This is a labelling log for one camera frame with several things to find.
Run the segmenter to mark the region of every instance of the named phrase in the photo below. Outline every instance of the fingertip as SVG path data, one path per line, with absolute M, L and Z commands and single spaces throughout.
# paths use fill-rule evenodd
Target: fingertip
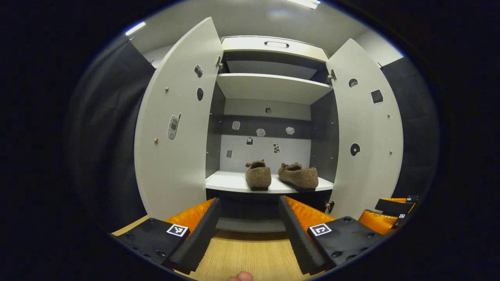
M 241 281 L 253 281 L 254 280 L 254 277 L 252 276 L 252 274 L 250 274 L 249 272 L 246 272 L 246 271 L 240 271 L 240 273 L 238 273 L 238 275 L 236 275 L 236 277 L 238 277 L 239 280 L 241 280 Z

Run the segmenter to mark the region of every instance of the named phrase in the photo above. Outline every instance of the brown slipper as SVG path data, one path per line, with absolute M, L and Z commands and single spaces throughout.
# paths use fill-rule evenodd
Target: brown slipper
M 252 191 L 266 191 L 271 185 L 271 168 L 266 167 L 264 159 L 246 163 L 249 169 L 245 173 L 246 181 Z
M 314 191 L 318 187 L 316 168 L 302 169 L 302 165 L 297 162 L 290 165 L 281 163 L 278 176 L 282 182 L 291 185 L 298 192 Z

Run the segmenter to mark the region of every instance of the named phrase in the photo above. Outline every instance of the open cabinet door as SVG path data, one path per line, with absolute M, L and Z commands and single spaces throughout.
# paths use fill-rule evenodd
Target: open cabinet door
M 206 200 L 207 127 L 222 55 L 208 17 L 177 41 L 147 86 L 135 128 L 134 164 L 150 217 L 165 220 Z
M 327 62 L 334 71 L 338 164 L 332 216 L 359 218 L 390 198 L 403 160 L 403 126 L 394 93 L 366 51 L 349 39 Z

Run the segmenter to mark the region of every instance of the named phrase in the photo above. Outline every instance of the dark curtain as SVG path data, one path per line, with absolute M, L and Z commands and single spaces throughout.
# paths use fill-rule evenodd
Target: dark curtain
M 134 135 L 154 71 L 120 36 L 88 67 L 68 106 L 65 154 L 72 185 L 107 232 L 146 215 L 134 168 Z
M 422 195 L 430 186 L 438 163 L 436 106 L 424 78 L 409 58 L 400 58 L 381 70 L 394 92 L 403 127 L 401 172 L 392 197 Z

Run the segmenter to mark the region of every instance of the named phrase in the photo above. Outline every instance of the door hinge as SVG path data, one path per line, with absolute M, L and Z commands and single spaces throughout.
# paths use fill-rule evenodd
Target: door hinge
M 222 64 L 222 62 L 221 62 L 221 56 L 219 55 L 219 57 L 217 59 L 217 63 L 215 64 L 215 67 L 217 67 L 218 70 L 220 71 L 223 66 L 224 66 L 224 64 Z
M 330 203 L 326 203 L 326 207 L 328 208 L 328 214 L 332 213 L 334 206 L 335 206 L 335 202 L 333 202 L 333 201 L 331 201 Z
M 332 80 L 337 80 L 337 77 L 335 76 L 335 72 L 333 69 L 330 71 L 330 75 L 326 77 L 326 82 L 331 83 L 331 85 L 333 86 Z

